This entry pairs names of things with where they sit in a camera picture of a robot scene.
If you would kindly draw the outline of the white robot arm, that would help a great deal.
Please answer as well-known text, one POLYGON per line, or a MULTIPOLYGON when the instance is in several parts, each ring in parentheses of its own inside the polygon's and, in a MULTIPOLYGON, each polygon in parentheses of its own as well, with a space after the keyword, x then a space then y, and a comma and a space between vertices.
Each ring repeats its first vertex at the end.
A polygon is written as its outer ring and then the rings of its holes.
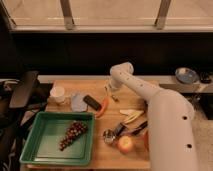
POLYGON ((192 130, 193 105, 179 92, 161 88, 133 75, 130 62, 110 69, 110 88, 122 84, 148 103, 151 171, 199 171, 192 130))

